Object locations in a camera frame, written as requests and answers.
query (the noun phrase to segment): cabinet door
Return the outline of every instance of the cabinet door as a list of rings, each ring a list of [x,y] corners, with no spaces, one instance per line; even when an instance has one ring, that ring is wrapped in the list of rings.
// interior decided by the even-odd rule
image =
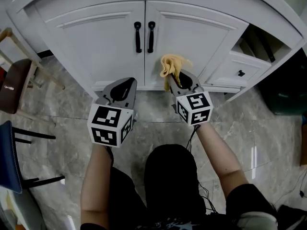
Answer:
[[[153,52],[149,23],[153,29]],[[160,59],[178,54],[193,63],[187,68],[203,84],[228,55],[248,23],[235,17],[189,4],[146,1],[145,85],[163,86]]]
[[[99,91],[126,77],[144,86],[144,17],[144,1],[127,1],[77,9],[45,23],[74,69]],[[135,22],[141,23],[141,53]]]

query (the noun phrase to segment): drawer knob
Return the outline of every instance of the drawer knob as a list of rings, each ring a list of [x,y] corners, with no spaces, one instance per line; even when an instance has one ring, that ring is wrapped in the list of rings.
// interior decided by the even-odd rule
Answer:
[[[245,75],[245,73],[242,70],[240,70],[238,76],[243,77],[244,75]]]

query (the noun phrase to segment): yellow cloth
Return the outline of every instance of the yellow cloth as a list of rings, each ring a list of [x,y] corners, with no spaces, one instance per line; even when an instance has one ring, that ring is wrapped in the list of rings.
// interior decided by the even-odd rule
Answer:
[[[162,64],[163,70],[160,73],[160,76],[162,78],[165,78],[168,74],[173,74],[178,84],[181,86],[179,74],[180,74],[183,63],[187,63],[188,65],[192,66],[192,63],[188,59],[184,59],[182,56],[173,55],[173,54],[162,56],[161,64]],[[165,78],[164,89],[166,91],[170,90],[167,78]]]

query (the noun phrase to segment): gray tile floor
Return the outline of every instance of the gray tile floor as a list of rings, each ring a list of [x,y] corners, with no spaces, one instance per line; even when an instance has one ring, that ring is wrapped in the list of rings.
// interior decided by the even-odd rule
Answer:
[[[31,145],[17,143],[18,161],[26,179],[66,176],[65,185],[53,183],[31,191],[49,229],[71,229],[71,222],[78,229],[80,192],[92,146],[86,122],[93,100],[55,57],[45,58],[42,63],[64,82],[66,89],[62,91],[38,75],[36,80],[43,87],[28,89],[23,109],[51,119],[57,126],[47,127],[1,112],[0,123],[11,120],[15,127],[57,137],[56,140],[34,138]],[[248,180],[276,207],[285,203],[307,210],[307,199],[298,195],[306,168],[299,167],[300,117],[274,116],[255,88],[230,103],[225,103],[222,93],[210,96],[214,103],[212,125],[238,156]],[[171,104],[170,93],[137,92],[137,122],[124,145],[113,149],[115,166],[133,179],[142,199],[144,165],[150,152],[166,143],[186,146],[191,135],[191,129],[181,123]],[[192,153],[199,181],[209,190],[215,208],[224,213],[225,199],[219,180],[197,137],[192,141]],[[306,183],[303,190],[307,193]]]

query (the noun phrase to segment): white cabinet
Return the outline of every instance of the white cabinet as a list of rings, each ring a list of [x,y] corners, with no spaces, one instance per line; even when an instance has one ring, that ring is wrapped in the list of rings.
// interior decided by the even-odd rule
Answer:
[[[149,23],[153,29],[150,48]],[[179,54],[193,63],[191,71],[212,72],[222,63],[248,23],[224,13],[189,4],[146,1],[145,17],[145,85],[163,86],[160,59],[165,54]]]
[[[134,77],[144,86],[144,50],[136,52],[135,22],[144,46],[145,1],[97,4],[46,20],[58,47],[92,90]]]
[[[259,78],[271,64],[243,53],[230,51],[208,83],[246,87]]]
[[[47,27],[41,32],[44,41],[91,91],[126,77],[134,77],[138,89],[163,89],[160,59],[165,54],[189,59],[193,67],[187,70],[202,80],[202,73],[210,74],[222,63],[248,25],[218,11],[178,2],[121,1],[62,11],[47,4],[43,8],[48,14],[45,9],[36,11]]]

